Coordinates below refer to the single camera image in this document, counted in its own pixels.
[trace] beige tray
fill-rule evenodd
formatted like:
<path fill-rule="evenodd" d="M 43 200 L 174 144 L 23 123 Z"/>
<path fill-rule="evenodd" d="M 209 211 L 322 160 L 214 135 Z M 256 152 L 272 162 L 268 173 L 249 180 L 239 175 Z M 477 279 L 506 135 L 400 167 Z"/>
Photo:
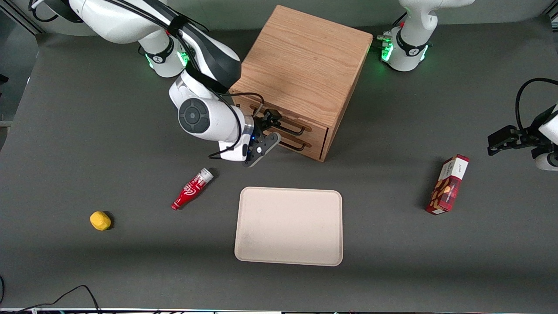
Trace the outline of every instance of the beige tray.
<path fill-rule="evenodd" d="M 339 265 L 343 260 L 341 194 L 245 188 L 240 193 L 234 255 L 241 261 Z"/>

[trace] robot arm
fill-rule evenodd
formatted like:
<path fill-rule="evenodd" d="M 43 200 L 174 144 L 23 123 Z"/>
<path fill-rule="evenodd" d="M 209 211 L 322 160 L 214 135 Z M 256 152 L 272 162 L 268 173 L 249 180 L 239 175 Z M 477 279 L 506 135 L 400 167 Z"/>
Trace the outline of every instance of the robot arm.
<path fill-rule="evenodd" d="M 424 59 L 428 39 L 438 25 L 434 10 L 464 7 L 473 2 L 475 0 L 399 0 L 407 11 L 407 19 L 403 27 L 396 26 L 384 32 L 386 37 L 382 39 L 387 39 L 387 43 L 382 61 L 402 72 L 415 69 Z"/>
<path fill-rule="evenodd" d="M 178 78 L 169 96 L 182 129 L 219 142 L 220 158 L 253 166 L 281 140 L 265 137 L 262 118 L 244 115 L 222 97 L 240 78 L 240 58 L 229 47 L 201 32 L 193 20 L 166 5 L 166 0 L 45 0 L 69 5 L 104 39 L 117 44 L 138 41 L 154 71 Z M 273 116 L 275 123 L 280 116 Z"/>
<path fill-rule="evenodd" d="M 533 82 L 558 85 L 558 81 L 547 78 L 534 78 L 525 82 L 516 97 L 518 126 L 508 125 L 488 136 L 488 155 L 493 156 L 502 150 L 534 147 L 531 155 L 537 168 L 558 171 L 558 106 L 553 105 L 539 114 L 526 128 L 523 128 L 519 117 L 519 99 L 525 87 Z"/>

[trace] gray table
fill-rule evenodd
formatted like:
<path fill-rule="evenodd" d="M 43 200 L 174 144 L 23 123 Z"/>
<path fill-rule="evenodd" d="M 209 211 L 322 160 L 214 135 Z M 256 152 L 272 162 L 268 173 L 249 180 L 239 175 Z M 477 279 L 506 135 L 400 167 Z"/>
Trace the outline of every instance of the gray table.
<path fill-rule="evenodd" d="M 245 55 L 257 32 L 214 36 Z M 0 155 L 3 305 L 87 284 L 102 307 L 558 311 L 558 175 L 536 169 L 529 150 L 486 153 L 487 135 L 514 123 L 519 86 L 558 73 L 549 21 L 440 26 L 432 40 L 411 73 L 371 51 L 325 163 L 278 148 L 245 169 L 207 159 L 216 143 L 181 131 L 173 80 L 136 45 L 39 37 Z M 552 85 L 530 86 L 524 124 L 557 98 Z M 432 216 L 440 162 L 457 153 L 471 158 L 460 195 Z M 202 167 L 217 179 L 171 210 Z M 342 264 L 238 261 L 237 203 L 250 185 L 339 191 Z M 91 227 L 96 210 L 114 214 L 114 230 Z M 59 304 L 91 307 L 85 292 Z"/>

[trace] yellow sponge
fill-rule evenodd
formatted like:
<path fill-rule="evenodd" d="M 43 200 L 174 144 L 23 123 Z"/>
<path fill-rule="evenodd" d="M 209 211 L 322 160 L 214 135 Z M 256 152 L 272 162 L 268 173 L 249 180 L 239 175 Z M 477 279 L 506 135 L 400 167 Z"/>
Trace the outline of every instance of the yellow sponge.
<path fill-rule="evenodd" d="M 94 212 L 91 217 L 89 217 L 89 221 L 95 227 L 95 229 L 104 231 L 110 228 L 112 221 L 104 212 Z"/>

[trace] wooden box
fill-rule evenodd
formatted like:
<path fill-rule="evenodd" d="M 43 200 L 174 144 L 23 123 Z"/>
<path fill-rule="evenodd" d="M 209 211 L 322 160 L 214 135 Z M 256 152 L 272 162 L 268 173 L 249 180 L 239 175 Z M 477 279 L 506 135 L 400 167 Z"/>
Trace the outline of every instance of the wooden box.
<path fill-rule="evenodd" d="M 324 161 L 353 94 L 372 35 L 277 6 L 242 62 L 231 93 L 261 94 L 282 115 L 281 145 Z M 234 97 L 244 113 L 255 96 Z"/>

